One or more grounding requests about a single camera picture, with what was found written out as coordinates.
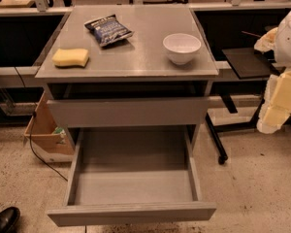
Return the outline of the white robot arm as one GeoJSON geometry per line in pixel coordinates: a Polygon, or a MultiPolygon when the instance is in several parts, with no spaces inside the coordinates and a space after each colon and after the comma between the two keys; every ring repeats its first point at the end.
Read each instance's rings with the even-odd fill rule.
{"type": "Polygon", "coordinates": [[[254,45],[260,52],[272,50],[275,63],[285,68],[279,76],[270,75],[257,121],[264,134],[275,133],[291,116],[291,11],[278,27],[268,31],[254,45]]]}

